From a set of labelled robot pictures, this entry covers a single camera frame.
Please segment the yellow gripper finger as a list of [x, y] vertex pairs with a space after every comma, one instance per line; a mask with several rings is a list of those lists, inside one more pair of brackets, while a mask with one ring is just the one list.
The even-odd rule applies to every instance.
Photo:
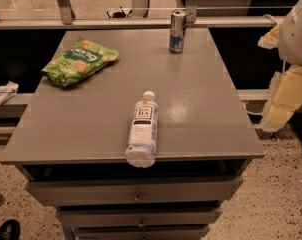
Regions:
[[276, 72], [271, 79], [262, 111], [262, 130], [277, 132], [301, 106], [302, 66], [291, 65], [286, 72]]
[[279, 44], [281, 25], [277, 24], [258, 41], [258, 46], [265, 49], [277, 48]]

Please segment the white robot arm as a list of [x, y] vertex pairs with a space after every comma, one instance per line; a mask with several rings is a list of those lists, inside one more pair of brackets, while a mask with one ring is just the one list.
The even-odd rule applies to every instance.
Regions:
[[281, 24], [262, 36], [258, 45], [278, 49], [283, 61], [282, 72], [276, 72], [268, 89], [268, 100], [262, 110], [261, 128], [277, 132], [302, 107], [302, 0], [287, 14]]

